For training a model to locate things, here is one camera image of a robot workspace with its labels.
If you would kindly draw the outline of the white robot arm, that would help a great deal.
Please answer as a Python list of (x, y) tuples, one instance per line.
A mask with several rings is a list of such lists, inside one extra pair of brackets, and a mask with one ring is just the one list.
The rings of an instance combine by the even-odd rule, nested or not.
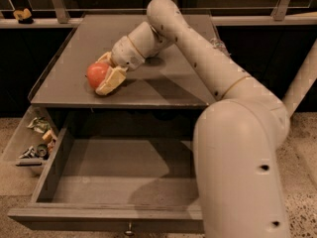
[(103, 59), (135, 69), (174, 43), (215, 98), (199, 116), (193, 154), (206, 238), (290, 238), (276, 149), (285, 105), (191, 28), (171, 0), (152, 0), (147, 21)]

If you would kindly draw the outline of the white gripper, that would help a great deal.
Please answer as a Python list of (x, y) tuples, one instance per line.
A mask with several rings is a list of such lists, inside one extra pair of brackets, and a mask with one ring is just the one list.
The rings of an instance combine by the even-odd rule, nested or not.
[(111, 52), (106, 52), (97, 61), (110, 66), (119, 65), (109, 67), (95, 89), (98, 95), (108, 95), (125, 81), (126, 67), (135, 70), (145, 62), (145, 58), (137, 51), (131, 40), (124, 36), (113, 46)]

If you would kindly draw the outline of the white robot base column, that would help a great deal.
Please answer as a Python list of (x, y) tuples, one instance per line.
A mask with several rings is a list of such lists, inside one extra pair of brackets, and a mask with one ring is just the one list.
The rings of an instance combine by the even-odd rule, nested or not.
[(317, 79), (317, 40), (290, 83), (282, 102), (291, 116)]

